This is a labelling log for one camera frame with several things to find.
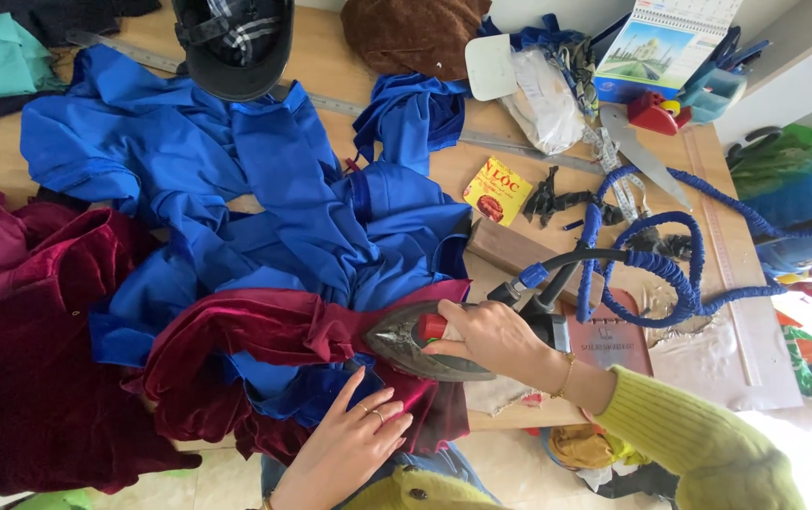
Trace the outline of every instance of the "wooden block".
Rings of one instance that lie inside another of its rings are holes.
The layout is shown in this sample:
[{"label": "wooden block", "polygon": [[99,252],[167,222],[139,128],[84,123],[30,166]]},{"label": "wooden block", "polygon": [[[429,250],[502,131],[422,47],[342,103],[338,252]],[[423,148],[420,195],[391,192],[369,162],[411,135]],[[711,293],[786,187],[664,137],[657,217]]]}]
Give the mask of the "wooden block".
[{"label": "wooden block", "polygon": [[[492,266],[513,275],[518,275],[536,262],[543,262],[559,255],[556,251],[548,249],[518,232],[485,219],[476,221],[472,226],[472,237],[468,239],[468,250]],[[546,287],[552,277],[542,282],[538,288]],[[580,282],[581,266],[576,273],[573,273],[560,293],[560,300],[576,305]],[[589,294],[590,307],[596,308],[601,304],[603,292],[604,277],[593,273],[592,292]]]}]

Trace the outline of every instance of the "sweater sleeve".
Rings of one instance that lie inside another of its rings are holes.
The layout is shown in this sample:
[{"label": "sweater sleeve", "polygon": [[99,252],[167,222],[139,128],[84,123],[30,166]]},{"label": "sweater sleeve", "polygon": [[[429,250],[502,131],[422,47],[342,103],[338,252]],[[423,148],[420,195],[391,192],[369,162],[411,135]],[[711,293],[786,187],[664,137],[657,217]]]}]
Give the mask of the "sweater sleeve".
[{"label": "sweater sleeve", "polygon": [[595,420],[680,476],[681,510],[801,510],[789,459],[727,409],[625,368]]}]

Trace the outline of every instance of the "yellow card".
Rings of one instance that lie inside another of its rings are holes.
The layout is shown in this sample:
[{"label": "yellow card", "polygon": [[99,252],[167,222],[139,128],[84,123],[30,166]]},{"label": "yellow card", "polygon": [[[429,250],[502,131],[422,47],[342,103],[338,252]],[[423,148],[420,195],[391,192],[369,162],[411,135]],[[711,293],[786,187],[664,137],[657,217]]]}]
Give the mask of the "yellow card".
[{"label": "yellow card", "polygon": [[532,185],[491,156],[463,191],[463,199],[486,218],[508,227]]}]

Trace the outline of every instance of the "yellow-green sweater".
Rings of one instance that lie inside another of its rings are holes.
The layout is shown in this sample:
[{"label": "yellow-green sweater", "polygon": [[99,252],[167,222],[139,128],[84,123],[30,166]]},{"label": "yellow-green sweater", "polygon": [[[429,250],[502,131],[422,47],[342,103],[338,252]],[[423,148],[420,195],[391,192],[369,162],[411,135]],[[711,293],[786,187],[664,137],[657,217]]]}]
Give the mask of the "yellow-green sweater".
[{"label": "yellow-green sweater", "polygon": [[[805,508],[790,462],[727,409],[615,366],[617,388],[596,421],[679,475],[681,510]],[[425,499],[410,497],[420,488]],[[365,487],[346,510],[495,510],[502,506],[451,476],[397,469]]]}]

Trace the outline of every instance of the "tape roll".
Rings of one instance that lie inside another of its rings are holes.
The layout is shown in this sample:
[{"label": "tape roll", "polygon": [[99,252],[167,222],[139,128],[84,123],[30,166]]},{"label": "tape roll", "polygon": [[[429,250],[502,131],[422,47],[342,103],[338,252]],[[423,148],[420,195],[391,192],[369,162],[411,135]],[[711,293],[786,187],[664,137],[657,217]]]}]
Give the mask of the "tape roll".
[{"label": "tape roll", "polygon": [[673,117],[676,117],[680,114],[680,102],[679,101],[665,101],[660,104],[661,108],[667,110]]}]

